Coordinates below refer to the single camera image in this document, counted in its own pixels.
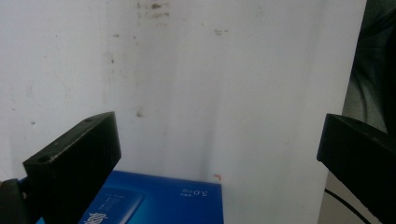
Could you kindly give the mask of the blue cardboard box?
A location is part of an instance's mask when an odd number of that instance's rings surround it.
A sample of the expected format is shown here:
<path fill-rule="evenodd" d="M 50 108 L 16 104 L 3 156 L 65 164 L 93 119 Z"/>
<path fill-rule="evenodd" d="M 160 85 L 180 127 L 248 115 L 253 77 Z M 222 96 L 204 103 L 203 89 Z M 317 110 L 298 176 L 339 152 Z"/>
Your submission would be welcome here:
<path fill-rule="evenodd" d="M 78 224 L 224 224 L 221 185 L 114 171 Z"/>

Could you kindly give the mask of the dark curtain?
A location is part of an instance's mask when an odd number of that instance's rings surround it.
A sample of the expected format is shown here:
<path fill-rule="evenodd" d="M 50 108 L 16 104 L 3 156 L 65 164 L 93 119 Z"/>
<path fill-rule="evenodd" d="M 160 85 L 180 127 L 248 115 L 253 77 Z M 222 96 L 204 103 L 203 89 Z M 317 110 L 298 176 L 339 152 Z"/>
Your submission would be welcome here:
<path fill-rule="evenodd" d="M 343 114 L 396 137 L 396 0 L 367 0 Z"/>

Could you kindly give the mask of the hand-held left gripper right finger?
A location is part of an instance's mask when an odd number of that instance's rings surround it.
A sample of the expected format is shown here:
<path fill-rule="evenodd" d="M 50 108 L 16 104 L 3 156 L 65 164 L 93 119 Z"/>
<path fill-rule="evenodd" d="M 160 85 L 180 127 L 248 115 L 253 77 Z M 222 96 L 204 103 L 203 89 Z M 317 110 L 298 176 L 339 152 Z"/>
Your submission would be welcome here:
<path fill-rule="evenodd" d="M 322 162 L 383 224 L 396 224 L 396 138 L 357 119 L 328 114 Z"/>

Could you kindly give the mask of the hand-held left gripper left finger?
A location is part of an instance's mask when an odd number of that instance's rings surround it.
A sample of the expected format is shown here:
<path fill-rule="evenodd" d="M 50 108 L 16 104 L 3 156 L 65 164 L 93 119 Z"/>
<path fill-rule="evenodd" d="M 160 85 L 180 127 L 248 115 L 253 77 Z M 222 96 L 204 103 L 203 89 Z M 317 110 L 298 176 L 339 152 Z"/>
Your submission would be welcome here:
<path fill-rule="evenodd" d="M 82 120 L 23 162 L 33 221 L 78 224 L 121 158 L 116 115 Z"/>

